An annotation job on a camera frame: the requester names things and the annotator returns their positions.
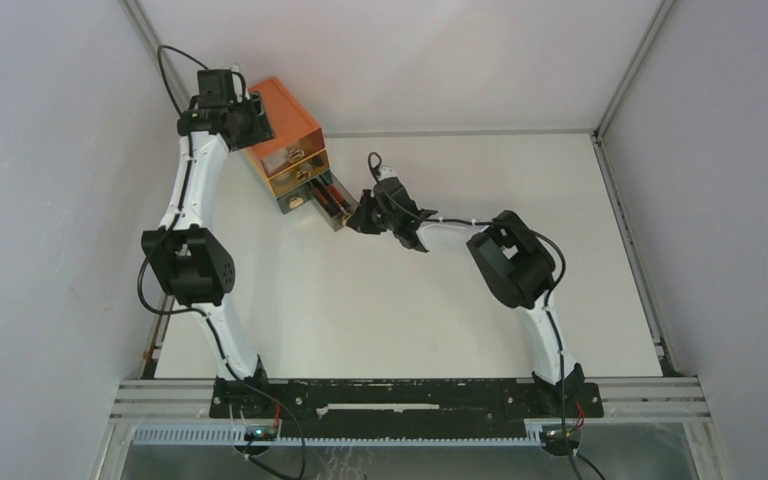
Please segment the red lipstick silver end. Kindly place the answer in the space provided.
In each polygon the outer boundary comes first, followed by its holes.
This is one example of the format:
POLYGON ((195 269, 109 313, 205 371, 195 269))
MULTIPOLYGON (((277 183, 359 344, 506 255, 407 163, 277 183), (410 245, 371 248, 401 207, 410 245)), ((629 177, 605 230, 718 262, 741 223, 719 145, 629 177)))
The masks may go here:
POLYGON ((341 209, 346 211, 351 209, 351 204, 345 199, 345 197, 336 188, 335 185, 328 185, 327 190, 329 194, 332 196, 332 198, 336 201, 336 203, 340 206, 341 209))

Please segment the orange yellow blue drawer box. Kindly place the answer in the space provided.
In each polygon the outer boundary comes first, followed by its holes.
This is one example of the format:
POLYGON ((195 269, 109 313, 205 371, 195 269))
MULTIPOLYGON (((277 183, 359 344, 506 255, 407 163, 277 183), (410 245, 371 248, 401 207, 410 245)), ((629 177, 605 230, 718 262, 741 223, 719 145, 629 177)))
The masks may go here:
POLYGON ((284 215, 312 203, 335 231, 345 226, 357 201, 333 174, 324 131, 317 120, 276 76, 249 88, 261 95, 275 138, 246 150, 250 165, 284 215), (351 204, 340 208, 327 190, 335 185, 351 204), (320 187, 335 209, 328 217, 313 193, 320 187))

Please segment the black powder brush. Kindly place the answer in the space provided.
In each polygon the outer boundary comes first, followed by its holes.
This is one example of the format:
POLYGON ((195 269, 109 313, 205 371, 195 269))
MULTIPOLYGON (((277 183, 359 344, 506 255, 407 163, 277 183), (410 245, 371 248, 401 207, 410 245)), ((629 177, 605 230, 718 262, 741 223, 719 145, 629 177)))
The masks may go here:
POLYGON ((326 215, 332 217, 335 213, 335 209, 333 208, 328 195, 320 187, 314 187, 313 193, 323 210, 326 212, 326 215))

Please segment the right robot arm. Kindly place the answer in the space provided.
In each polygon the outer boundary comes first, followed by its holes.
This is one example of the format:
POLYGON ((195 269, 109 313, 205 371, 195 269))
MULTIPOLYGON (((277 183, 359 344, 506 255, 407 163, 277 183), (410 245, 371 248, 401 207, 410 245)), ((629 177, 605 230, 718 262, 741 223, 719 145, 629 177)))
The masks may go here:
POLYGON ((469 256, 491 295, 514 310, 527 329, 539 406, 549 415, 562 416, 576 405, 584 374, 567 350, 556 315, 554 293, 566 261, 554 242, 510 210, 478 221, 420 209, 397 178, 364 190, 344 224, 362 234, 390 232, 408 250, 469 256))

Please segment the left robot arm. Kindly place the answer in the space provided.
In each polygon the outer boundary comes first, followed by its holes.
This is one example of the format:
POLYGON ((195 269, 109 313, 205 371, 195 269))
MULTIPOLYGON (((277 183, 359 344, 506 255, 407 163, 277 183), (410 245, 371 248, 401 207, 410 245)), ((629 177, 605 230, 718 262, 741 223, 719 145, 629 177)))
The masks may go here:
POLYGON ((243 331, 232 298, 237 271, 214 234, 223 167, 239 150, 274 135, 262 99, 250 93, 237 66, 201 69, 198 92, 176 123, 179 163, 158 227, 141 235, 145 258, 138 276, 153 272, 176 308, 167 315, 196 319, 208 339, 216 376, 238 386, 234 404, 250 417, 265 414, 273 394, 261 358, 243 331))

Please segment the aluminium frame rail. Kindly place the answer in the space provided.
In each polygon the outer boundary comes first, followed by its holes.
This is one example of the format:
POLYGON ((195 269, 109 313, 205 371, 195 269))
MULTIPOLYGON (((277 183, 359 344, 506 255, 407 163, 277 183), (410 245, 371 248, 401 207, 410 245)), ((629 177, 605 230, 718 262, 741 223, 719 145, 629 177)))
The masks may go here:
POLYGON ((176 112, 176 119, 179 119, 185 108, 189 106, 191 96, 181 75, 173 66, 171 57, 179 55, 193 61, 198 66, 204 67, 204 64, 189 53, 165 44, 140 1, 119 0, 118 5, 130 22, 140 44, 149 55, 152 65, 160 74, 164 91, 176 112))

